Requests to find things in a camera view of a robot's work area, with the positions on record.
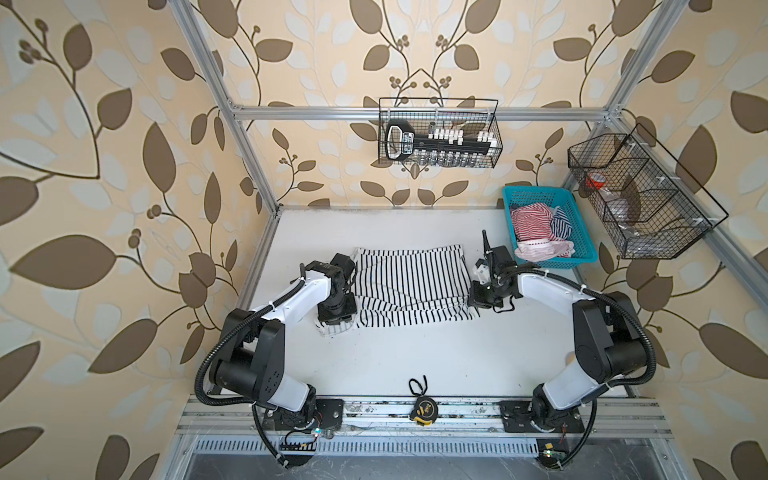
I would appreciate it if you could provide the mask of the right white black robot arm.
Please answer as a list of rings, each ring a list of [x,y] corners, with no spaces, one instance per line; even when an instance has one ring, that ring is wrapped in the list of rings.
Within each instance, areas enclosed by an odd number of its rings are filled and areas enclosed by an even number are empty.
[[[502,313],[505,301],[529,299],[572,321],[575,360],[535,387],[527,406],[502,406],[503,418],[553,432],[609,390],[654,377],[656,351],[627,295],[592,290],[536,264],[519,264],[504,246],[485,245],[475,266],[479,278],[471,282],[470,306]]]

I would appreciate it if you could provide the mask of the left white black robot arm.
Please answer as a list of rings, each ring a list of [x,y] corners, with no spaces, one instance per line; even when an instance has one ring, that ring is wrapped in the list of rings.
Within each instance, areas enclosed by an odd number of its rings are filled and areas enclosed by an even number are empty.
[[[265,305],[232,310],[195,376],[196,399],[213,407],[251,404],[291,430],[325,428],[332,416],[316,406],[316,389],[285,373],[286,336],[311,311],[323,326],[350,321],[355,274],[351,257],[338,253],[328,263],[300,265],[298,277]]]

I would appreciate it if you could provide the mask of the black white striped tank top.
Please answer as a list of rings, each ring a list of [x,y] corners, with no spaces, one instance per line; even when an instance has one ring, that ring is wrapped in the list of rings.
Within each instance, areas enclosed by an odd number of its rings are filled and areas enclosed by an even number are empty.
[[[314,321],[324,337],[354,328],[394,328],[469,321],[471,279],[464,250],[454,244],[431,249],[355,250],[351,293],[357,311],[348,320]]]

